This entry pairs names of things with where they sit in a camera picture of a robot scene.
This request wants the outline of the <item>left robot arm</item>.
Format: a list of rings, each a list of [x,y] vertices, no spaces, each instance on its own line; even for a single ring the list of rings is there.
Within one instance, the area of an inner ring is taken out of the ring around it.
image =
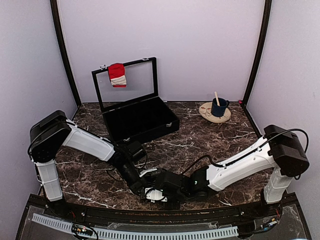
[[[127,146],[82,129],[63,111],[57,110],[31,127],[27,154],[36,166],[46,198],[52,202],[51,210],[60,218],[67,218],[71,213],[70,206],[62,200],[64,195],[56,166],[56,155],[62,146],[110,163],[135,194],[148,186],[135,168],[134,155]]]

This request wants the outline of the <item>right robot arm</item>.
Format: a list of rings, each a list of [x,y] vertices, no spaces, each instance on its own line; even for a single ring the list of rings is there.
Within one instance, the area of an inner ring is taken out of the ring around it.
[[[262,190],[262,201],[255,213],[266,217],[275,208],[293,178],[301,176],[310,166],[296,129],[285,130],[276,125],[264,128],[264,136],[240,153],[219,163],[212,162],[190,176],[162,172],[154,187],[145,191],[151,202],[197,201],[224,190],[229,185],[265,169],[273,168]]]

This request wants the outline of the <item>black white striped sock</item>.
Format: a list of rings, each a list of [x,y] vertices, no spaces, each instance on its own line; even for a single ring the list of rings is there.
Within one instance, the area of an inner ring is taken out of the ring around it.
[[[146,197],[145,197],[145,189],[146,188],[155,188],[156,177],[155,176],[144,177],[143,180],[144,180],[145,185],[139,191],[139,197],[141,199],[146,199]]]

